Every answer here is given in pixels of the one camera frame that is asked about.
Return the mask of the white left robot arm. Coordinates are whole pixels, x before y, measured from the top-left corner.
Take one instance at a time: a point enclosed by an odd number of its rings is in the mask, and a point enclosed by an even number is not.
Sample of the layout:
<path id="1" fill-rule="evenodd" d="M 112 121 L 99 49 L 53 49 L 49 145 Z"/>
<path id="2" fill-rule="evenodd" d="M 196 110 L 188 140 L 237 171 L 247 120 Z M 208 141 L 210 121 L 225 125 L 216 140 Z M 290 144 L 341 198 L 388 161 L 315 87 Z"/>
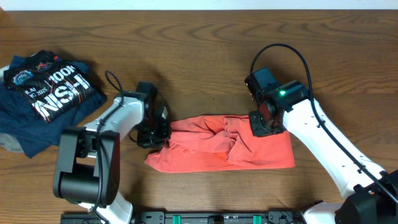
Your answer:
<path id="1" fill-rule="evenodd" d="M 121 141 L 136 131 L 139 147 L 158 147 L 170 137 L 167 109 L 154 108 L 162 95 L 154 90 L 123 91 L 94 121 L 61 135 L 53 179 L 57 198 L 86 213 L 67 213 L 61 223 L 139 223 L 134 206 L 119 192 Z"/>

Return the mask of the orange red t-shirt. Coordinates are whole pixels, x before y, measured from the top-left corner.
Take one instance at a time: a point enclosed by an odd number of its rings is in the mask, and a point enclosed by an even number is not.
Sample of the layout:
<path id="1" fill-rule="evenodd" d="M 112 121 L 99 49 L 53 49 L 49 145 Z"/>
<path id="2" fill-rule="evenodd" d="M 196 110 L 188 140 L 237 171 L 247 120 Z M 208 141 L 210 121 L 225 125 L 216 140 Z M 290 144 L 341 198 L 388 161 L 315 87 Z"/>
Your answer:
<path id="1" fill-rule="evenodd" d="M 205 115 L 170 125 L 172 134 L 145 163 L 159 172 L 285 169 L 295 166 L 290 134 L 255 137 L 246 115 Z"/>

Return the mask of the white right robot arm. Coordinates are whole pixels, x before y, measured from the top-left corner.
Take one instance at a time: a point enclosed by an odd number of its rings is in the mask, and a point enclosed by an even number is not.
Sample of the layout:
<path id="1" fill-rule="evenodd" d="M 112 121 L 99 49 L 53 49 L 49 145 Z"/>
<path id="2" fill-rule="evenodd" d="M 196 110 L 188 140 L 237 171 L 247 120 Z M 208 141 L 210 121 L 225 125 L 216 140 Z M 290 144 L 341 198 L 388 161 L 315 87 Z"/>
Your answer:
<path id="1" fill-rule="evenodd" d="M 298 81 L 246 81 L 257 103 L 249 114 L 256 137 L 292 133 L 336 184 L 343 203 L 320 202 L 301 213 L 304 223 L 397 223 L 397 172 L 365 156 L 325 115 Z"/>

